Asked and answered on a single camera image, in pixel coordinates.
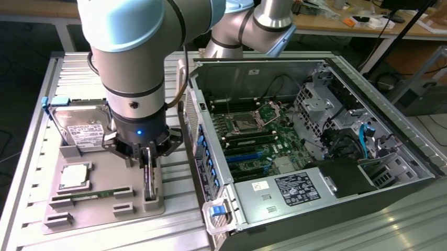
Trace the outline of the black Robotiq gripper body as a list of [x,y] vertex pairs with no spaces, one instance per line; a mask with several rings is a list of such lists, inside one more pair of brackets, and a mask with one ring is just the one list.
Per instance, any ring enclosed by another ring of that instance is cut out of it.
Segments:
[[114,122],[118,131],[118,138],[128,145],[138,144],[140,147],[151,149],[151,156],[158,157],[156,147],[168,138],[168,126],[166,120],[166,110],[144,118],[126,118],[112,111]]

